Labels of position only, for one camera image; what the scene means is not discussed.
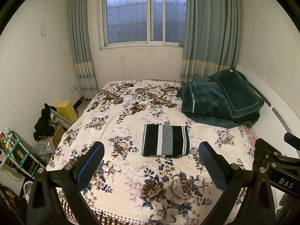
green blanket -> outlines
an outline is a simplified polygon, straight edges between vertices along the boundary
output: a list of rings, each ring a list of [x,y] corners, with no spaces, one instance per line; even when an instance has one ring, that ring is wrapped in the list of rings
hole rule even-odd
[[[182,83],[177,96],[182,112],[196,122],[224,128],[253,125],[264,101],[235,68],[219,71],[209,79]]]

metal bolt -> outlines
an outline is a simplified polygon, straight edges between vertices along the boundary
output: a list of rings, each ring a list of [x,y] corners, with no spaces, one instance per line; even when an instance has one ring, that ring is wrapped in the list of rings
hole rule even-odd
[[[239,168],[239,166],[235,163],[232,163],[230,166],[233,170],[237,170]]]
[[[65,165],[65,169],[67,169],[67,170],[70,170],[71,168],[73,167],[73,165],[72,164],[67,164],[67,165]]]
[[[37,172],[38,172],[38,173],[42,173],[44,170],[45,170],[45,169],[44,169],[43,167],[40,167],[40,168],[37,170]]]
[[[260,168],[259,168],[259,171],[260,171],[261,173],[265,173],[265,172],[266,172],[266,169],[265,169],[264,167],[260,167]]]

beige wall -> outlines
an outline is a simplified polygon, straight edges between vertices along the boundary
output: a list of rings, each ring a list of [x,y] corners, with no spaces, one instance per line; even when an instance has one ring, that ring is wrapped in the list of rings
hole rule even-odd
[[[300,118],[300,33],[276,0],[241,0],[238,63],[268,84]]]
[[[100,89],[109,81],[179,79],[182,48],[139,46],[100,50],[96,0],[88,0],[88,32]]]
[[[26,0],[0,36],[0,130],[17,131],[34,146],[44,103],[81,97],[67,23],[68,0]],[[46,36],[41,36],[46,29]]]

bed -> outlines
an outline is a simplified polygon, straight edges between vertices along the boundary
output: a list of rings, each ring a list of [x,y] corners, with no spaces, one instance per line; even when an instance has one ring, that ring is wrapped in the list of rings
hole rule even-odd
[[[197,153],[207,141],[229,163],[252,169],[254,150],[242,127],[225,129],[200,124],[181,113],[179,82],[133,80],[108,83],[64,134],[47,170],[75,163],[95,141],[105,155],[86,189],[85,201],[104,224],[199,225],[222,191],[212,182]],[[187,126],[190,152],[180,158],[143,157],[145,124]],[[59,198],[76,223],[63,191]],[[242,189],[226,223],[239,209]]]

clear plastic bag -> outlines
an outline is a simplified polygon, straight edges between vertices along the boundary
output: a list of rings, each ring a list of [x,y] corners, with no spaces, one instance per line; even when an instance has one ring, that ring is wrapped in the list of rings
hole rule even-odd
[[[52,154],[55,152],[55,147],[52,143],[52,138],[39,141],[32,151],[37,155]]]

